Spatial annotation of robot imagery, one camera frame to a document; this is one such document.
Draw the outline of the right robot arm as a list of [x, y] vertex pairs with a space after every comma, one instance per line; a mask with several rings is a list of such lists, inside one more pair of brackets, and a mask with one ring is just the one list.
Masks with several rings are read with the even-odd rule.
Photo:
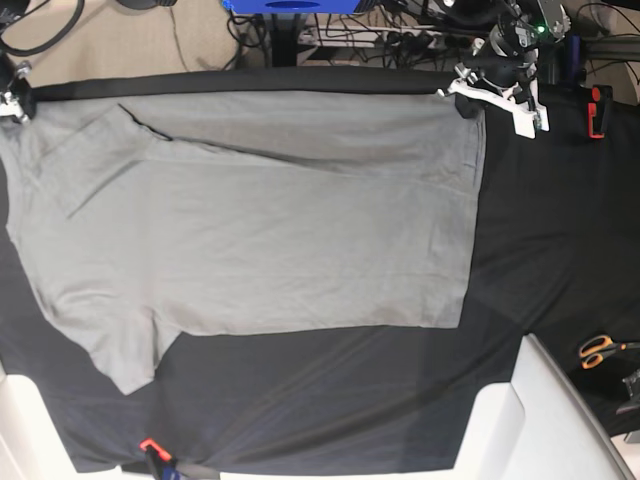
[[84, 12], [83, 1], [3, 1], [1, 3], [1, 118], [19, 124], [36, 115], [33, 89], [68, 72], [55, 64], [63, 42]]

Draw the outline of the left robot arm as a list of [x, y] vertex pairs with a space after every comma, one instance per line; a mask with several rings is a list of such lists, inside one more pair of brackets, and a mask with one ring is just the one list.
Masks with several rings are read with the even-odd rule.
[[539, 131], [549, 131], [547, 108], [538, 98], [538, 70], [541, 51], [554, 48], [571, 28], [562, 3], [492, 1], [471, 16], [456, 11], [452, 1], [437, 5], [462, 25], [493, 24], [486, 38], [473, 41], [471, 53], [454, 67], [456, 77], [437, 94], [453, 96], [465, 118], [472, 116], [473, 101], [508, 112], [522, 137], [533, 139]]

